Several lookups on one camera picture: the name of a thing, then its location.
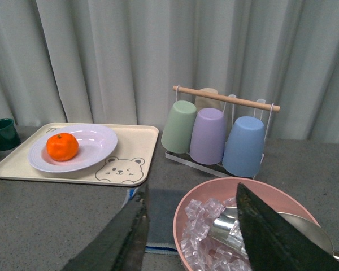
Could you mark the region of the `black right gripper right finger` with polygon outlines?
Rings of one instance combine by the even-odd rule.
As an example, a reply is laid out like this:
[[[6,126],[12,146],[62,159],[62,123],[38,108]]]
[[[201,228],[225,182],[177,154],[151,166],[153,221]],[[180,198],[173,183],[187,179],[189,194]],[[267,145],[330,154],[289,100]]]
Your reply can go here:
[[[339,262],[244,184],[237,185],[240,230],[252,270],[339,270]]]

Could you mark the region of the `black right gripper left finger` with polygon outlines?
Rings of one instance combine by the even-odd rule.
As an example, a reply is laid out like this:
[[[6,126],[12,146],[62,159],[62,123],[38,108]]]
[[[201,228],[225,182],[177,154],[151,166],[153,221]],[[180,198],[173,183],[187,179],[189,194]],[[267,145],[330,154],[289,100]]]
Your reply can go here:
[[[150,219],[144,184],[106,227],[63,270],[141,270]]]

